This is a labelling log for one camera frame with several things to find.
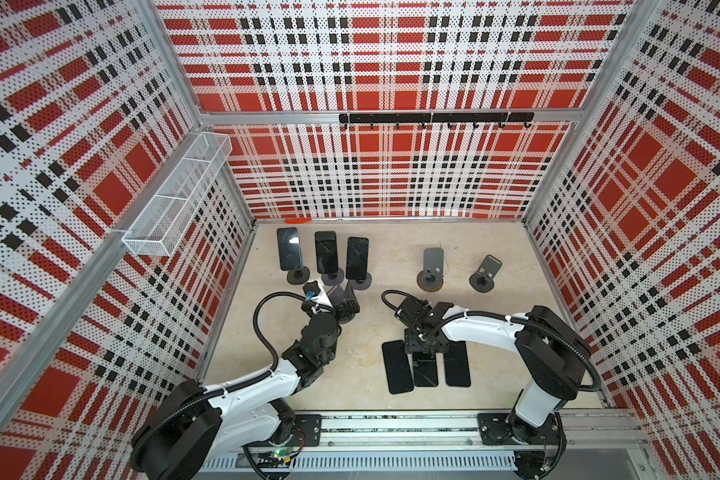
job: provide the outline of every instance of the white mesh basket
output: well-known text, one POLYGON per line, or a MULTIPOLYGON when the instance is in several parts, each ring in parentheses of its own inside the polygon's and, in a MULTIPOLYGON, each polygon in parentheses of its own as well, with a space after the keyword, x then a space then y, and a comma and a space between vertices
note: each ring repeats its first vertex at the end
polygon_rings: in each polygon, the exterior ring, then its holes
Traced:
POLYGON ((124 236, 128 250, 135 255, 172 256, 231 151, 227 135, 198 135, 124 236))

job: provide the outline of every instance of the perforated panel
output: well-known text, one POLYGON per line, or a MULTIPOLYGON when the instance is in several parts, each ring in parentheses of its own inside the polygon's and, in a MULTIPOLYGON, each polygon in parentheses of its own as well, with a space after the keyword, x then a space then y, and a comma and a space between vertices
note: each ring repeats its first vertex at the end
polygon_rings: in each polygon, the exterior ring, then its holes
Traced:
POLYGON ((157 0, 200 106, 581 105, 633 4, 157 0))
POLYGON ((176 255, 125 255, 0 434, 0 478, 135 478, 128 442, 195 376, 245 234, 215 180, 176 255))
POLYGON ((666 473, 720 478, 720 2, 662 2, 532 229, 666 473))
POLYGON ((0 371, 187 129, 133 6, 0 3, 0 371))
POLYGON ((567 124, 220 127, 257 218, 519 218, 567 124))

